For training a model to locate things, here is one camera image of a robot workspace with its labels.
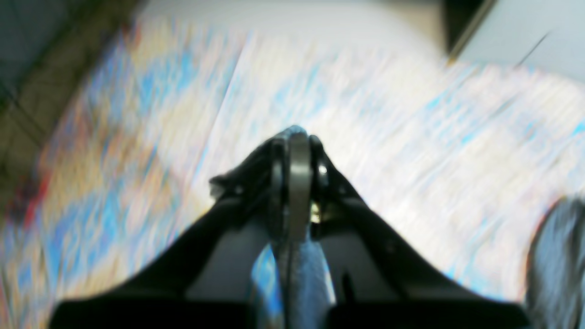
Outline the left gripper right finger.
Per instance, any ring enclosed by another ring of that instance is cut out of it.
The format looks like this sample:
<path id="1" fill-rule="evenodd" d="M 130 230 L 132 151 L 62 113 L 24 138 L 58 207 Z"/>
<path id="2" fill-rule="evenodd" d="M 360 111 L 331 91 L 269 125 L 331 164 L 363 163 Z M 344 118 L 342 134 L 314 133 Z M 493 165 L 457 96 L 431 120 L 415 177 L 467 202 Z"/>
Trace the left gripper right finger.
<path id="1" fill-rule="evenodd" d="M 327 329 L 528 329 L 522 308 L 465 289 L 372 211 L 314 135 L 289 141 L 289 238 L 323 250 L 335 303 Z"/>

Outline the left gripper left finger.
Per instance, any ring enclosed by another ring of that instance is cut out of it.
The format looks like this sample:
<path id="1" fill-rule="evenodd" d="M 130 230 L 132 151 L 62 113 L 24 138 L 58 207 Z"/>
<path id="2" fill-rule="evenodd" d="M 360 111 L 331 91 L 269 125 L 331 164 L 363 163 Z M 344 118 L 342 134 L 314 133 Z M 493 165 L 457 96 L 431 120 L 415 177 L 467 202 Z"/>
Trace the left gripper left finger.
<path id="1" fill-rule="evenodd" d="M 271 139 L 211 179 L 215 204 L 154 261 L 55 310 L 57 329 L 256 329 L 282 311 L 272 253 L 283 233 L 285 142 Z"/>

